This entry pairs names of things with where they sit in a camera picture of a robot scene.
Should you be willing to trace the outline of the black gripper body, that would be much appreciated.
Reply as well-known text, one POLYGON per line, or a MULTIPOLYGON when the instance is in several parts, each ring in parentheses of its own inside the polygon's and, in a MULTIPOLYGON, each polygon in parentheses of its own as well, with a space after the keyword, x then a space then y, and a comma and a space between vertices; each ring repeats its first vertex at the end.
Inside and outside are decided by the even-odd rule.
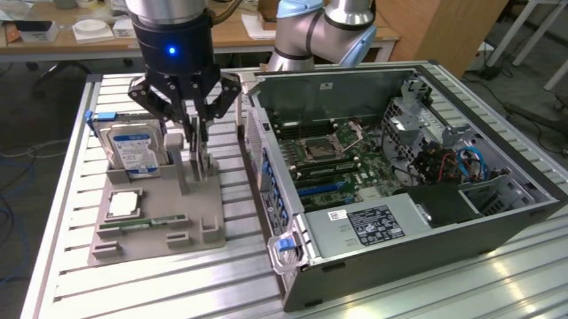
POLYGON ((193 100, 201 115, 215 113, 206 98, 221 78, 211 20, 207 9, 194 19, 177 24, 159 24, 132 16, 148 85, 170 99, 193 100))

